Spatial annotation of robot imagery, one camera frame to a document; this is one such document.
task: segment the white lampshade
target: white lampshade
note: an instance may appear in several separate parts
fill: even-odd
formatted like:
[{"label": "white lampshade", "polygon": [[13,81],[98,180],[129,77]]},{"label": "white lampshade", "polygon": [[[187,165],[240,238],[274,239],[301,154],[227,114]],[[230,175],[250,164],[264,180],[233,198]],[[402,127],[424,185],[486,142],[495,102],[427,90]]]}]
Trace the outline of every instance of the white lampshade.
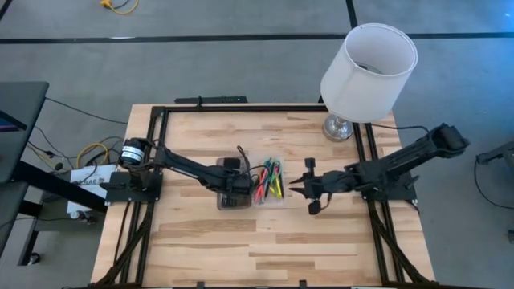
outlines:
[{"label": "white lampshade", "polygon": [[393,108],[417,62],[416,46],[400,30],[375,23],[355,27],[321,80],[321,96],[340,118],[380,120]]}]

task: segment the wooden table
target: wooden table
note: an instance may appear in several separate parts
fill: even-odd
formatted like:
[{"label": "wooden table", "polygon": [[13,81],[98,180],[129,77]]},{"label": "wooden table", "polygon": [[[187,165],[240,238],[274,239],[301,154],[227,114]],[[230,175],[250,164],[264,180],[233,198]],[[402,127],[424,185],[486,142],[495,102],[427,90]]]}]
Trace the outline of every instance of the wooden table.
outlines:
[{"label": "wooden table", "polygon": [[[133,106],[126,137],[146,136],[151,107]],[[283,157],[288,183],[306,171],[305,157],[316,158],[318,175],[358,162],[353,136],[342,143],[323,136],[326,116],[327,112],[171,113],[165,145],[205,165],[219,157],[238,156],[236,145],[250,158]],[[394,125],[394,118],[389,115],[378,123]],[[380,157],[401,148],[396,131],[374,132]],[[363,138],[367,147],[364,129]],[[220,211],[215,193],[166,170],[143,285],[193,286],[205,281],[207,286],[297,286],[300,279],[319,286],[381,284],[368,209],[360,195],[336,194],[330,207],[316,216],[308,214],[307,205],[304,197],[287,190],[286,204],[279,209]],[[403,201],[391,201],[390,206],[398,245],[423,275],[434,278],[417,212]],[[93,282],[112,265],[124,208],[125,204],[115,204],[108,209]],[[385,243],[384,247],[394,280],[389,248]],[[134,280],[135,267],[132,261],[129,281]]]}]

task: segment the lamp base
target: lamp base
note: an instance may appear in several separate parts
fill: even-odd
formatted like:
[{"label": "lamp base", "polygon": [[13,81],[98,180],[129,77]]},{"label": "lamp base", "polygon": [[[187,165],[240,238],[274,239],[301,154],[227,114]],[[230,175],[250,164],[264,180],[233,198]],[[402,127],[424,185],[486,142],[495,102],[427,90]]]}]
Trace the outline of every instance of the lamp base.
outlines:
[{"label": "lamp base", "polygon": [[331,141],[340,142],[348,139],[353,133],[353,125],[347,120],[330,114],[324,120],[323,134]]}]

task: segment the clear plastic box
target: clear plastic box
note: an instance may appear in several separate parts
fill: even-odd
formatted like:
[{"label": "clear plastic box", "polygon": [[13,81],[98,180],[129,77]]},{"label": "clear plastic box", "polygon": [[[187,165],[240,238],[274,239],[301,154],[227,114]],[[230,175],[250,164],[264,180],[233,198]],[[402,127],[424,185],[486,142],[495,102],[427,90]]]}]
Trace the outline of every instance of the clear plastic box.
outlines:
[{"label": "clear plastic box", "polygon": [[[251,171],[251,175],[258,175],[259,180],[257,184],[254,186],[253,191],[251,192],[251,203],[253,206],[256,207],[277,207],[277,206],[283,206],[286,201],[286,185],[284,183],[284,158],[283,157],[252,157],[252,160],[250,161],[251,167],[255,167],[257,165],[263,165],[265,162],[270,160],[272,162],[278,162],[280,164],[280,174],[279,176],[279,183],[281,184],[281,188],[279,189],[279,192],[276,192],[277,184],[276,180],[272,181],[272,185],[269,183],[266,184],[266,186],[261,185],[261,175],[262,172],[265,170],[265,168],[258,168]],[[264,199],[261,197],[256,197],[257,193],[261,189],[265,192],[267,190],[267,194],[264,194]]]}]

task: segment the floor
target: floor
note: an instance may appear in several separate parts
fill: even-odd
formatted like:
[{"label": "floor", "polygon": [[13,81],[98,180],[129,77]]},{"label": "floor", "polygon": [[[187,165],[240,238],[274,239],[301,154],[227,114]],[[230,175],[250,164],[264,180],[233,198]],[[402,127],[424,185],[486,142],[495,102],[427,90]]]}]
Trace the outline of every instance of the floor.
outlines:
[{"label": "floor", "polygon": [[[510,0],[353,0],[360,24],[383,22],[407,33],[514,31]],[[152,0],[129,16],[97,0],[15,0],[0,39],[87,38],[251,33],[345,33],[341,0]],[[131,104],[177,97],[247,96],[251,102],[315,102],[320,79],[341,40],[212,43],[0,45],[0,80],[44,80],[48,96],[116,120]],[[471,146],[458,158],[433,160],[414,172],[422,224],[437,280],[508,288],[514,282],[514,211],[494,207],[473,182],[475,155],[514,137],[514,39],[416,39],[419,63],[394,106],[398,125],[455,125]],[[53,103],[37,125],[67,155],[124,126]],[[407,145],[419,137],[401,131]],[[47,147],[38,132],[31,140]],[[30,153],[24,159],[45,168]],[[480,166],[479,183],[494,201],[514,206],[502,161]],[[37,199],[39,192],[28,197]],[[46,233],[37,266],[15,266],[28,231],[20,221],[0,258],[2,288],[83,286],[89,281],[101,227],[86,234]]]}]

